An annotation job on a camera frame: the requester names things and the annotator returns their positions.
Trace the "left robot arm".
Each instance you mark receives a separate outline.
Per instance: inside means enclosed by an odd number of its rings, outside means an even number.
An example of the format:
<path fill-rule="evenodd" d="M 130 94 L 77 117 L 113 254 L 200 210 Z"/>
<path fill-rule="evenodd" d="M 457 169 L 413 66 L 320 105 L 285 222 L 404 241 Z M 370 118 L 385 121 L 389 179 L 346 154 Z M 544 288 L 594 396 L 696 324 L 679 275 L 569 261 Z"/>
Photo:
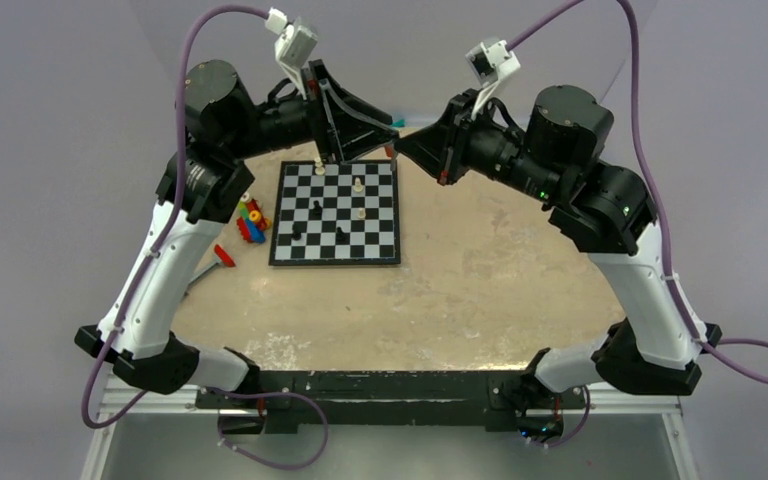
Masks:
<path fill-rule="evenodd" d="M 126 285 L 75 342 L 132 387 L 159 394 L 214 388 L 244 409 L 257 399 L 256 365 L 230 348 L 188 345 L 171 325 L 202 256 L 253 184 L 246 160 L 314 142 L 327 164 L 343 163 L 393 142 L 397 132 L 388 113 L 342 88 L 319 60 L 303 69 L 296 91 L 275 88 L 259 104 L 230 63 L 200 63 L 186 75 L 184 107 L 186 160 L 168 162 Z"/>

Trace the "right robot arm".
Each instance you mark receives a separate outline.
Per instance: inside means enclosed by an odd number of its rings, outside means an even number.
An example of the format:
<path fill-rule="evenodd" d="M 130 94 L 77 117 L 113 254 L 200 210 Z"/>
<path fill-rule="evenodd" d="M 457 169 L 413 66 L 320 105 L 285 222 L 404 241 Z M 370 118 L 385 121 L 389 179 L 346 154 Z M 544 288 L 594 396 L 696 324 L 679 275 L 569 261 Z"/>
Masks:
<path fill-rule="evenodd" d="M 454 96 L 435 123 L 400 138 L 396 151 L 440 185 L 476 172 L 537 200 L 551 225 L 597 266 L 624 312 L 594 341 L 538 352 L 521 381 L 524 399 L 544 407 L 560 392 L 598 382 L 632 395 L 691 394 L 702 376 L 702 345 L 721 332 L 682 319 L 645 181 L 601 159 L 613 114 L 571 85 L 543 89 L 525 127 L 505 116 L 501 101 L 480 113 L 477 103 L 473 89 Z"/>

